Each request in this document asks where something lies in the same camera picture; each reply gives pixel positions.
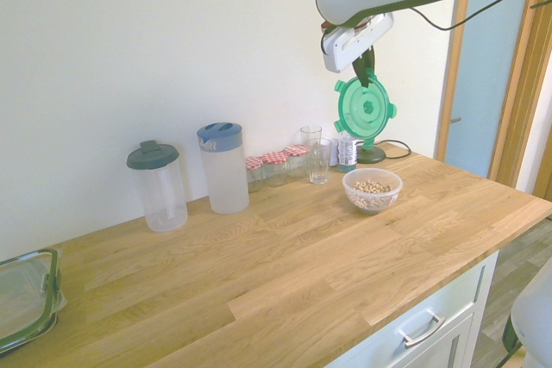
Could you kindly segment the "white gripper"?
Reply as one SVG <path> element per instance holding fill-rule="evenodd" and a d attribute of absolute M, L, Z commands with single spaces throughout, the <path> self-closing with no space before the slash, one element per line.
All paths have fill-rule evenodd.
<path fill-rule="evenodd" d="M 325 67 L 340 73 L 349 65 L 363 87 L 369 86 L 375 75 L 375 51 L 373 44 L 393 26 L 392 13 L 369 16 L 356 27 L 337 27 L 325 22 L 322 25 L 322 52 Z"/>

